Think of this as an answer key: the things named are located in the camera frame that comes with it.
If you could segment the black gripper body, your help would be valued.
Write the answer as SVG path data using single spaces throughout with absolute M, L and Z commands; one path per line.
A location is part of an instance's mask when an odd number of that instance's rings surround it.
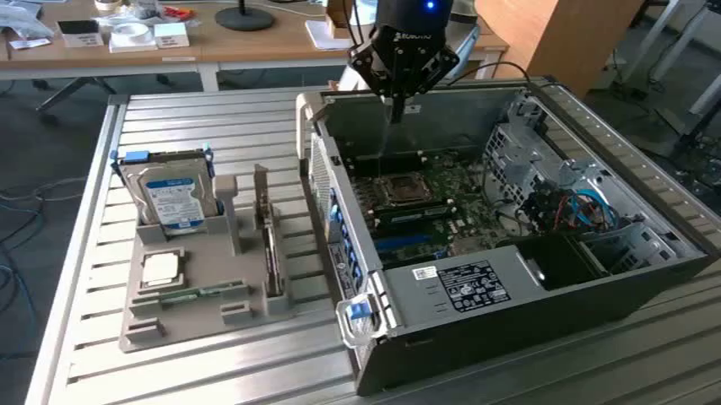
M 448 46 L 446 27 L 451 1 L 380 1 L 371 45 L 392 70 L 397 91 L 397 55 L 407 48 Z

